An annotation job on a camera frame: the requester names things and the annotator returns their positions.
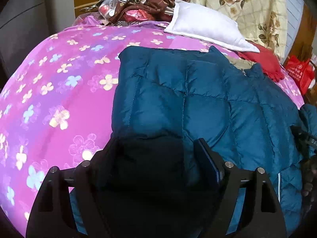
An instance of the black mount bracket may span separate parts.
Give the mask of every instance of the black mount bracket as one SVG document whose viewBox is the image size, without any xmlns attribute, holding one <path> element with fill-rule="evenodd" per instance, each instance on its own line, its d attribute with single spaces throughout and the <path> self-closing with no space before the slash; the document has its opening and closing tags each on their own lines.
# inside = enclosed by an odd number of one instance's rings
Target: black mount bracket
<svg viewBox="0 0 317 238">
<path fill-rule="evenodd" d="M 113 237 L 94 201 L 94 187 L 90 180 L 96 177 L 95 169 L 101 161 L 105 164 L 101 176 L 107 178 L 110 175 L 116 144 L 117 141 L 111 139 L 91 161 L 84 161 L 76 168 L 50 168 L 35 198 L 26 238 Z M 225 162 L 202 138 L 194 142 L 194 153 L 208 184 L 211 188 L 218 189 L 220 194 L 216 214 L 204 226 L 199 238 L 287 237 L 281 206 L 263 168 L 255 171 L 239 169 L 232 162 Z M 77 231 L 69 187 L 76 188 L 76 199 L 88 236 Z M 246 194 L 238 229 L 226 235 L 240 188 L 246 188 Z"/>
</svg>

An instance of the red cloth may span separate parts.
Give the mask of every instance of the red cloth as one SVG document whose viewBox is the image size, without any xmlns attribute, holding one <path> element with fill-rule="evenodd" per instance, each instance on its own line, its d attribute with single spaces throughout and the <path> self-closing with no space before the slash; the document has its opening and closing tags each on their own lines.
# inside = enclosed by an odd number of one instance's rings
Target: red cloth
<svg viewBox="0 0 317 238">
<path fill-rule="evenodd" d="M 306 94 L 310 83 L 315 77 L 315 73 L 313 68 L 309 65 L 309 61 L 310 59 L 306 62 L 301 62 L 292 55 L 285 67 L 285 70 L 299 87 L 302 95 Z"/>
<path fill-rule="evenodd" d="M 238 52 L 239 57 L 245 60 L 260 63 L 263 73 L 274 82 L 279 82 L 280 80 L 284 79 L 284 74 L 281 72 L 280 62 L 272 53 L 272 51 L 254 42 L 250 43 L 256 46 L 260 52 Z"/>
</svg>

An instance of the blue down jacket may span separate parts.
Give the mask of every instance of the blue down jacket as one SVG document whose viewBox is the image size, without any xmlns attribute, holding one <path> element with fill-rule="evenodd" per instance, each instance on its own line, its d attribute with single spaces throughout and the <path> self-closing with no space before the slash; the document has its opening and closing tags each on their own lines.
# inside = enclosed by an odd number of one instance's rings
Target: blue down jacket
<svg viewBox="0 0 317 238">
<path fill-rule="evenodd" d="M 119 58 L 112 136 L 179 138 L 188 186 L 200 178 L 193 155 L 198 138 L 239 168 L 263 167 L 278 194 L 287 231 L 297 227 L 302 156 L 290 126 L 317 135 L 315 107 L 304 105 L 298 111 L 259 64 L 244 74 L 213 46 L 208 53 L 131 46 Z M 237 227 L 243 197 L 240 194 L 230 231 Z"/>
</svg>

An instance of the pink floral bedspread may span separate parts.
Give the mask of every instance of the pink floral bedspread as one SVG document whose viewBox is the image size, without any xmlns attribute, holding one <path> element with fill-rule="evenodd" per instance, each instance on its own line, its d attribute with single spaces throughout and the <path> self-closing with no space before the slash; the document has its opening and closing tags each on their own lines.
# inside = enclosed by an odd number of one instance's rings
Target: pink floral bedspread
<svg viewBox="0 0 317 238">
<path fill-rule="evenodd" d="M 0 96 L 0 205 L 17 230 L 25 235 L 50 167 L 75 167 L 108 142 L 118 55 L 125 47 L 208 52 L 210 45 L 163 29 L 86 25 L 70 27 L 35 47 Z M 278 85 L 298 106 L 303 104 L 290 77 Z"/>
</svg>

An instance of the reflective strip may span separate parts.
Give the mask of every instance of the reflective strip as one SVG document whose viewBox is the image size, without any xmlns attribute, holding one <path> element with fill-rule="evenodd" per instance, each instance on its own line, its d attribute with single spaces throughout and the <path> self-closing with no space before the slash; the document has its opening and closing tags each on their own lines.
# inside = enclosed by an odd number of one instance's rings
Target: reflective strip
<svg viewBox="0 0 317 238">
<path fill-rule="evenodd" d="M 281 202 L 281 173 L 278 173 L 278 201 Z"/>
</svg>

